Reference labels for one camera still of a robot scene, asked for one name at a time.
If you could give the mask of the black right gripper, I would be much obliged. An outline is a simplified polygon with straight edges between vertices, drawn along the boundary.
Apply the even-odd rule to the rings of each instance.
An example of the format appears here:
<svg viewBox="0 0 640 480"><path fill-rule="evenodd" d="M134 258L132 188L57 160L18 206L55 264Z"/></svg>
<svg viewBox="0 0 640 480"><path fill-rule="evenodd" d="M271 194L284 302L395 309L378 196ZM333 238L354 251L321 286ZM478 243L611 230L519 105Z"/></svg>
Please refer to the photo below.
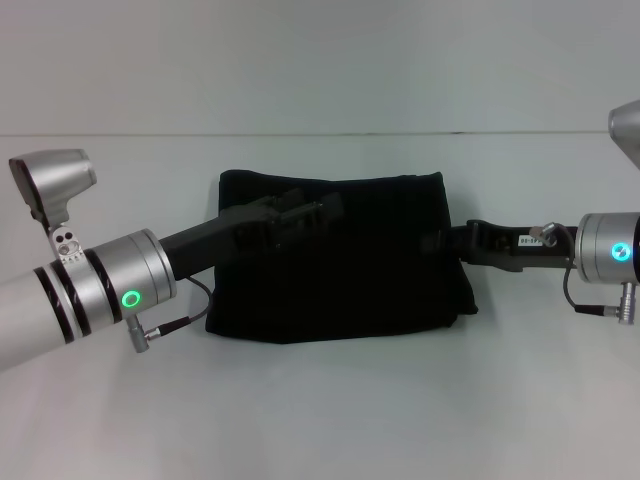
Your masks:
<svg viewBox="0 0 640 480"><path fill-rule="evenodd" d="M564 269L569 265L570 245L562 232L554 231L544 243L531 236L530 230L469 220L459 229L423 235L421 253L459 256L471 265L512 273L521 273L526 268Z"/></svg>

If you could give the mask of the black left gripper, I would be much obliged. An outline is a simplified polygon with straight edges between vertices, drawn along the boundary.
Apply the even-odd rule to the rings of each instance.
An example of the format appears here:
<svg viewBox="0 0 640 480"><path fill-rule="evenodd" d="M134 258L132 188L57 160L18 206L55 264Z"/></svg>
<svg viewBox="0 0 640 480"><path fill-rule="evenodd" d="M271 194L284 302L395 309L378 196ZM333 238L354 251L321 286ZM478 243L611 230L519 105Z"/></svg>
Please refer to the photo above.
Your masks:
<svg viewBox="0 0 640 480"><path fill-rule="evenodd" d="M277 244L291 245L324 234L344 216L341 195L307 202L301 189L222 210L195 227L160 240L176 280L268 250L277 223Z"/></svg>

